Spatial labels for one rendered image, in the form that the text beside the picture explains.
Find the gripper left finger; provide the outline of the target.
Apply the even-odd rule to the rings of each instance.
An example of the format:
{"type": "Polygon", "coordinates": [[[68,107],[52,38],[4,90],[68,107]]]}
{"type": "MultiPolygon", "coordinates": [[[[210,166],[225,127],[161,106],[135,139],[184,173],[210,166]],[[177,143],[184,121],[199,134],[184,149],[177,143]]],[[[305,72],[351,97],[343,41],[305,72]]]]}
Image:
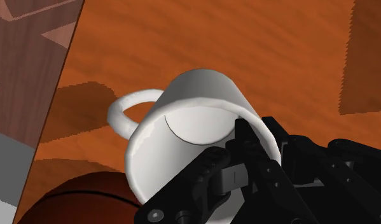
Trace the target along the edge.
{"type": "Polygon", "coordinates": [[[201,152],[136,212],[134,224],[207,224],[236,189],[244,202],[229,224],[318,224],[243,118],[234,139],[201,152]]]}

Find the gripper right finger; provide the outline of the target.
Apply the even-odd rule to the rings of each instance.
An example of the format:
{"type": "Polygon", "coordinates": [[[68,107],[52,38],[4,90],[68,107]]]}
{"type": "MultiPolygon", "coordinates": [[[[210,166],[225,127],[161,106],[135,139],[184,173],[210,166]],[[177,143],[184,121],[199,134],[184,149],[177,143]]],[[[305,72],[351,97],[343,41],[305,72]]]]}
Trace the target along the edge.
{"type": "Polygon", "coordinates": [[[310,192],[322,211],[333,210],[321,224],[381,224],[381,150],[348,139],[322,147],[288,134],[271,116],[262,120],[277,141],[292,184],[310,192]]]}

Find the white mug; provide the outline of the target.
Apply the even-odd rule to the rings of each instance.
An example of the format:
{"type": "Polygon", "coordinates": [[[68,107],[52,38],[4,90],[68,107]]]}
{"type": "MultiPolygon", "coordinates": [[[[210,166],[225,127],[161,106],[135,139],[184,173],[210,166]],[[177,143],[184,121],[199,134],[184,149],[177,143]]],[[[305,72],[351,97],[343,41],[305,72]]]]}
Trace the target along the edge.
{"type": "Polygon", "coordinates": [[[180,74],[165,90],[124,95],[107,112],[110,127],[128,140],[125,172],[141,203],[206,148],[223,147],[237,118],[251,125],[267,155],[280,162],[274,135],[257,112],[229,77],[211,69],[180,74]]]}

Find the dark red round bowl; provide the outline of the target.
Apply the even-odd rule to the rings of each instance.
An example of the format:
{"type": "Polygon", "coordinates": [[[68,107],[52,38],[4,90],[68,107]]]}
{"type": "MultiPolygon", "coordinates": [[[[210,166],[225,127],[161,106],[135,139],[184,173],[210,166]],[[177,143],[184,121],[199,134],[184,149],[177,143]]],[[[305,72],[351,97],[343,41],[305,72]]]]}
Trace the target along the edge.
{"type": "Polygon", "coordinates": [[[18,224],[134,224],[140,206],[124,173],[93,172],[50,190],[18,224]]]}

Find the orange wooden table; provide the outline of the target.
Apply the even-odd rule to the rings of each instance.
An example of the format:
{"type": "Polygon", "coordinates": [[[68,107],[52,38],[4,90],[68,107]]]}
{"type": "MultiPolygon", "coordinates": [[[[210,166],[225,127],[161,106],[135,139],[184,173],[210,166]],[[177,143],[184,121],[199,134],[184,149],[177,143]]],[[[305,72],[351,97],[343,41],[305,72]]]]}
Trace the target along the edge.
{"type": "Polygon", "coordinates": [[[108,106],[197,67],[290,133],[381,149],[381,0],[86,0],[17,218],[68,179],[122,171],[108,106]]]}

